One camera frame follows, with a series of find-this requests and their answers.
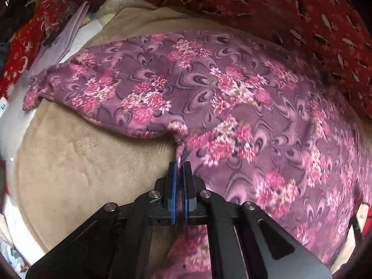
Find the beige blanket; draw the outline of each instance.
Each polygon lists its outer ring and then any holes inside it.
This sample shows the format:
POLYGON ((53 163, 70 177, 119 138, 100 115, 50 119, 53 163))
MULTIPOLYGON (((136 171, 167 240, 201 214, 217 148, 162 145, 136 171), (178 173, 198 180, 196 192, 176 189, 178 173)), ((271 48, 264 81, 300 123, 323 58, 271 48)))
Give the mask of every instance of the beige blanket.
MULTIPOLYGON (((86 47, 125 37, 188 29, 241 31, 169 8, 126 8, 86 47)), ((140 140, 96 127, 71 109, 43 100, 16 158, 15 193, 22 217, 47 252, 104 203, 132 202, 153 188, 174 159, 172 136, 140 140)), ((155 231, 150 271, 173 234, 155 231)))

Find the screw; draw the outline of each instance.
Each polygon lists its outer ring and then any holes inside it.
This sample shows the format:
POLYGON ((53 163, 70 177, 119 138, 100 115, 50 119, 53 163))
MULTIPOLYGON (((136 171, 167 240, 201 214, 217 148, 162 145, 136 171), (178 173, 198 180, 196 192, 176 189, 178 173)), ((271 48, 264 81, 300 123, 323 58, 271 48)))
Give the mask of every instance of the screw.
POLYGON ((212 196, 212 193, 209 190, 203 190, 200 192, 200 196, 204 198, 209 198, 212 196))
POLYGON ((255 203, 252 202, 252 201, 246 201, 246 202, 244 202, 243 206, 244 206, 247 210, 250 210, 250 211, 253 211, 253 210, 256 208, 255 203))
POLYGON ((105 210, 107 212, 115 211, 115 209, 116 209, 116 204, 114 204, 113 202, 109 202, 109 203, 105 204, 105 210))
POLYGON ((160 197, 160 192, 157 190, 151 190, 150 192, 148 192, 148 195, 150 196, 150 198, 155 199, 160 197))

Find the crescent moon print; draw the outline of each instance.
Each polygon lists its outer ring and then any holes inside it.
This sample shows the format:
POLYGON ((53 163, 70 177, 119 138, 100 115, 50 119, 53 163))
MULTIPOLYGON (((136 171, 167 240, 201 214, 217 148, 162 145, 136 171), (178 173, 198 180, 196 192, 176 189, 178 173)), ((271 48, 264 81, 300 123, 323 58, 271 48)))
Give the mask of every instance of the crescent moon print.
POLYGON ((26 56, 24 56, 23 58, 21 58, 21 60, 23 60, 23 59, 25 59, 25 63, 23 64, 23 68, 18 71, 19 73, 23 73, 26 70, 27 65, 28 65, 28 58, 26 56))

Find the fleece blanket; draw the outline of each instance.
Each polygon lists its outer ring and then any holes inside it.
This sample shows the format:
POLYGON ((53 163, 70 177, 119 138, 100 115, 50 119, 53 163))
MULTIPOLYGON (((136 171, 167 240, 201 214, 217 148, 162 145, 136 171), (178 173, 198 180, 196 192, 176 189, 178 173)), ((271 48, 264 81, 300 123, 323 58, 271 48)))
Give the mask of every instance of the fleece blanket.
MULTIPOLYGON (((193 30, 93 46, 34 77, 24 109, 42 97, 128 136, 174 133, 177 161, 208 189, 255 201, 328 266, 371 199, 370 151, 343 96, 252 36, 193 30)), ((205 228, 191 231, 196 246, 179 238, 164 278, 210 275, 205 228)))

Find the red patterned cloth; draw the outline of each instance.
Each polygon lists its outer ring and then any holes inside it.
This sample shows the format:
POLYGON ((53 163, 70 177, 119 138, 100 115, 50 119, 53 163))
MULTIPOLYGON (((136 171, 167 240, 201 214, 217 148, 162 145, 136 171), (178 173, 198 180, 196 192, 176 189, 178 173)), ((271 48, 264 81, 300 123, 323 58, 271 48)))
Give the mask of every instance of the red patterned cloth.
MULTIPOLYGON (((51 4, 52 0, 48 1, 44 5, 51 4)), ((85 0, 63 1, 80 5, 85 0)), ((105 0, 87 1, 95 11, 105 0)), ((157 6, 184 7, 297 52, 338 79, 341 90, 357 112, 372 116, 372 39, 349 0, 147 1, 157 6)), ((12 41, 7 75, 0 82, 0 92, 5 97, 9 84, 15 83, 20 75, 18 71, 22 71, 25 57, 28 68, 37 54, 40 40, 45 35, 42 14, 46 13, 51 23, 61 19, 61 12, 54 3, 39 8, 12 41)))

